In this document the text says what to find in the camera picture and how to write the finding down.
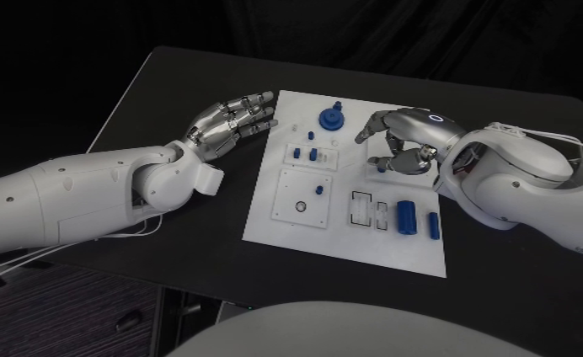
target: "floor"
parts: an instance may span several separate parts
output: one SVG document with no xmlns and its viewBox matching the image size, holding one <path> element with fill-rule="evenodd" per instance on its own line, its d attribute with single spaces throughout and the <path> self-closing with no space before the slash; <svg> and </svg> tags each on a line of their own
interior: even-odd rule
<svg viewBox="0 0 583 357">
<path fill-rule="evenodd" d="M 157 287 L 85 269 L 16 269 L 0 288 L 3 357 L 150 355 Z M 142 322 L 117 333 L 134 309 Z"/>
</svg>

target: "blue disc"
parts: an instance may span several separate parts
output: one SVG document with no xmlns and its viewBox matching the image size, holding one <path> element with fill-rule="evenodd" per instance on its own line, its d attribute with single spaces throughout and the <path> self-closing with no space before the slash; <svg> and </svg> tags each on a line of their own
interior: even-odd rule
<svg viewBox="0 0 583 357">
<path fill-rule="evenodd" d="M 319 124 L 325 130 L 336 131 L 344 126 L 344 114 L 336 109 L 326 109 L 319 114 Z"/>
</svg>

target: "white board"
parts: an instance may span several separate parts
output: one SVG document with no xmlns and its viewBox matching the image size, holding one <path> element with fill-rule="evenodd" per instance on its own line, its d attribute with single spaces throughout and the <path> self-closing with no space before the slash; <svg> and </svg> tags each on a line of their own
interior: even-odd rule
<svg viewBox="0 0 583 357">
<path fill-rule="evenodd" d="M 319 113 L 333 106 L 336 100 L 342 102 L 345 123 L 338 131 L 326 131 L 319 125 Z M 355 136 L 371 114 L 401 107 L 406 106 L 280 91 L 274 113 L 274 119 L 280 123 L 270 131 L 243 240 L 446 277 L 443 242 L 442 239 L 433 240 L 429 232 L 429 213 L 440 213 L 437 194 L 430 190 L 435 171 L 433 175 L 429 174 L 422 179 L 419 176 L 403 175 L 391 178 L 390 172 L 371 171 L 368 157 L 390 156 L 388 146 L 378 144 L 378 139 L 384 141 L 384 134 L 372 137 L 371 144 L 355 143 Z M 313 140 L 309 140 L 309 131 L 315 133 Z M 289 163 L 289 144 L 302 146 L 305 156 L 306 147 L 338 151 L 335 170 Z M 306 209 L 313 206 L 313 200 L 319 202 L 318 208 L 322 209 L 322 197 L 313 193 L 316 187 L 312 186 L 316 185 L 319 176 L 331 178 L 329 188 L 325 189 L 329 203 L 326 221 L 321 224 L 326 227 L 316 226 L 319 222 L 306 224 L 302 221 L 290 221 L 289 218 L 287 221 L 273 219 L 283 170 L 310 173 L 305 175 L 310 178 L 296 179 L 305 184 Z M 380 178 L 372 172 L 385 176 Z M 355 207 L 351 204 L 354 191 L 371 195 L 371 226 L 357 225 L 349 221 L 351 209 Z M 290 207 L 296 204 L 302 192 L 303 189 L 295 188 L 295 198 L 286 200 L 287 197 L 282 197 L 277 207 L 287 207 L 292 212 Z M 417 235 L 403 235 L 397 231 L 396 207 L 401 200 L 416 203 Z M 387 230 L 380 229 L 384 224 L 378 227 L 375 222 L 375 219 L 380 219 L 378 211 L 377 214 L 374 211 L 378 202 L 387 203 L 387 213 L 383 214 L 387 216 Z"/>
</svg>

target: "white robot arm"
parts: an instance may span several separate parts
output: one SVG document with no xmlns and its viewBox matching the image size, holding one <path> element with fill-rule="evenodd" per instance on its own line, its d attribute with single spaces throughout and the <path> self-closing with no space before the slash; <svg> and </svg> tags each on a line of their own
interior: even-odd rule
<svg viewBox="0 0 583 357">
<path fill-rule="evenodd" d="M 420 174 L 436 160 L 442 168 L 433 190 L 458 202 L 472 218 L 501 230 L 524 223 L 583 253 L 582 161 L 573 168 L 564 155 L 525 133 L 580 147 L 576 138 L 499 123 L 466 133 L 453 120 L 423 109 L 377 112 L 357 143 L 381 131 L 393 157 L 371 157 L 370 164 Z M 403 151 L 403 141 L 422 147 Z"/>
<path fill-rule="evenodd" d="M 0 253 L 101 237 L 176 210 L 194 189 L 215 195 L 224 172 L 206 162 L 277 125 L 258 121 L 271 98 L 214 104 L 165 147 L 61 157 L 0 178 Z"/>
</svg>

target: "small blue part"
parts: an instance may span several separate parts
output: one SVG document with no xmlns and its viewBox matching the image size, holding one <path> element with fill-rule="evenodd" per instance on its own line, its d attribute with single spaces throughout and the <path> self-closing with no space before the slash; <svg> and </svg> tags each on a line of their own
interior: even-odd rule
<svg viewBox="0 0 583 357">
<path fill-rule="evenodd" d="M 331 109 L 326 109 L 319 114 L 319 124 L 325 130 L 336 131 L 344 126 L 342 103 L 336 102 Z"/>
<path fill-rule="evenodd" d="M 429 213 L 429 235 L 435 241 L 440 240 L 440 216 L 436 212 Z"/>
<path fill-rule="evenodd" d="M 403 235 L 417 234 L 416 203 L 413 201 L 400 201 L 397 203 L 398 233 Z"/>
</svg>

